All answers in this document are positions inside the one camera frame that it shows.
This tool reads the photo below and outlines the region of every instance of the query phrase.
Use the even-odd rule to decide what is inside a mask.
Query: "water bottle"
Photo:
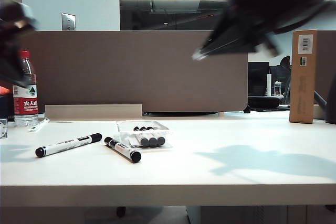
[[[280,81],[276,81],[274,83],[274,95],[275,96],[281,96],[281,82]]]
[[[19,54],[29,83],[25,88],[13,85],[14,121],[16,126],[33,126],[38,123],[36,75],[29,61],[29,51],[20,51]]]

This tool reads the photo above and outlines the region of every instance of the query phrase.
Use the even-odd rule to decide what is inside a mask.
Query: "white desk surface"
[[[155,118],[169,150],[132,164],[103,141],[37,158],[35,149],[101,133],[113,122],[9,126],[1,144],[2,206],[309,205],[336,203],[336,125],[289,112]]]

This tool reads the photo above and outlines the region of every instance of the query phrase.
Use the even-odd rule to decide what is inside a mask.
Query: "light switch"
[[[62,13],[62,31],[76,30],[76,16],[73,14]]]

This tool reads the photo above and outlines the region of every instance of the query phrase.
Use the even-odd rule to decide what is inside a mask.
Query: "beige partition panel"
[[[47,105],[45,114],[52,121],[112,121],[141,119],[141,104]]]
[[[22,40],[45,104],[142,104],[145,112],[240,111],[247,54],[191,58],[208,31],[40,31]]]

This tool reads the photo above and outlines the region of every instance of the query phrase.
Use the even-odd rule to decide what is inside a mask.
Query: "ceiling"
[[[176,27],[177,24],[190,23],[200,18],[214,19],[223,8],[225,1],[120,0],[121,29]]]

